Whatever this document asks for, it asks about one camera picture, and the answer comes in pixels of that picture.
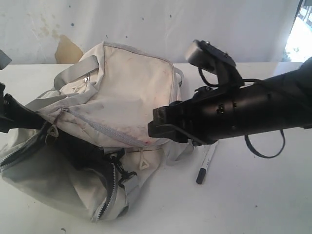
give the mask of dirty white bag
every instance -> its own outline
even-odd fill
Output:
[[[40,131],[10,132],[0,152],[2,178],[94,222],[124,214],[164,155],[176,160],[184,149],[191,152],[190,144],[150,138],[147,131],[153,109],[180,99],[182,79],[165,59],[125,45],[95,46],[26,105],[47,123]],[[105,163],[83,165],[101,154]]]

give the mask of white table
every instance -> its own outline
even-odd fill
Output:
[[[177,64],[185,79],[182,98],[203,83],[197,69]],[[244,78],[267,78],[294,70],[299,63],[241,63]],[[52,86],[67,65],[12,65],[0,71],[5,92],[22,104]],[[214,78],[207,75],[211,82]],[[286,147],[274,159],[247,149],[243,137],[222,140],[203,185],[195,179],[202,163],[198,148],[176,166],[162,165],[144,185],[138,203],[124,217],[91,224],[40,204],[0,181],[2,234],[294,234],[312,233],[312,130],[285,131]],[[0,135],[1,143],[5,134]],[[251,136],[254,146],[269,155],[281,145],[278,132]]]

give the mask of white bag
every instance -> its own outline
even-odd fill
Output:
[[[172,161],[193,149],[148,136],[153,109],[180,99],[176,73],[182,82],[182,72],[164,59],[124,45],[95,46],[56,76],[54,89],[26,105],[48,124],[40,131],[10,131],[0,152],[2,178],[51,207],[94,222],[124,214],[163,155]],[[120,164],[105,166],[103,178],[73,165],[79,159],[68,152],[78,155],[88,147],[104,149],[106,156],[125,148],[126,154]],[[124,178],[122,167],[131,176]]]

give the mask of black object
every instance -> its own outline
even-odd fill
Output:
[[[298,70],[266,80],[242,79],[227,54],[195,41],[189,62],[217,75],[218,88],[154,109],[151,137],[213,144],[219,139],[293,127],[312,127],[312,58]],[[242,87],[244,82],[257,82]]]
[[[202,184],[205,178],[207,170],[205,168],[200,168],[197,179],[196,179],[196,183],[197,184]]]
[[[41,129],[45,120],[18,103],[10,94],[3,96],[5,85],[0,83],[0,132],[11,128]]]

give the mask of bag handle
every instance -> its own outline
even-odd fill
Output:
[[[78,63],[70,66],[64,71],[57,74],[54,79],[54,88],[60,90],[64,85],[85,76],[99,68],[98,60],[95,55],[91,55]]]
[[[175,67],[175,73],[177,73],[181,77],[181,80],[178,81],[179,87],[181,87],[183,79],[184,79],[184,74],[180,69],[176,67]]]

